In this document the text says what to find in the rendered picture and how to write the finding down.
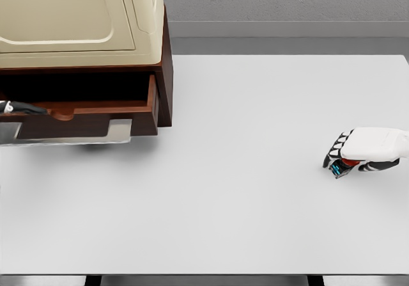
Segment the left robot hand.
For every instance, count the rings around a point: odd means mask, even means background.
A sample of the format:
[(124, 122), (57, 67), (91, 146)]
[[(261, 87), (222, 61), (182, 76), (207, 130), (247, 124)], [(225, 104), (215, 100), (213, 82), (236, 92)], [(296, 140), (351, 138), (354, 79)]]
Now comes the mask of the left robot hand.
[(0, 115), (24, 113), (28, 115), (47, 115), (49, 112), (43, 107), (34, 106), (24, 102), (0, 100)]

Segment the beige and brown wooden cabinet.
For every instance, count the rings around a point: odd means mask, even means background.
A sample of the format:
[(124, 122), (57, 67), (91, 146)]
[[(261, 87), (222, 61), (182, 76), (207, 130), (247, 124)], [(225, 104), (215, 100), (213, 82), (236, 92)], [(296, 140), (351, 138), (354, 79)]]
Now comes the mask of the beige and brown wooden cabinet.
[(149, 72), (158, 128), (172, 124), (164, 0), (0, 0), (0, 75)]

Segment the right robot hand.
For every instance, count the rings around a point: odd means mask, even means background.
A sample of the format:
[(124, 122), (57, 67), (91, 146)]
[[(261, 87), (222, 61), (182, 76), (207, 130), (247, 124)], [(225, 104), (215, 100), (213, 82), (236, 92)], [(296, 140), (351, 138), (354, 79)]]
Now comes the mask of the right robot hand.
[(323, 167), (337, 159), (360, 161), (359, 171), (382, 171), (409, 159), (409, 131), (384, 127), (357, 127), (339, 135), (323, 161)]

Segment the brown drawer with silver handle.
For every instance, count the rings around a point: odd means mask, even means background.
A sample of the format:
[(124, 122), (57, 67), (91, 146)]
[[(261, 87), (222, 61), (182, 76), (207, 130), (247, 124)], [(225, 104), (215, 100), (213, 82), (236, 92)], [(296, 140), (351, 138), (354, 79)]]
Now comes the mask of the brown drawer with silver handle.
[(21, 123), (17, 139), (104, 137), (111, 120), (130, 120), (131, 136), (158, 133), (158, 90), (149, 72), (0, 75), (0, 100), (47, 110), (0, 115), (0, 123)]

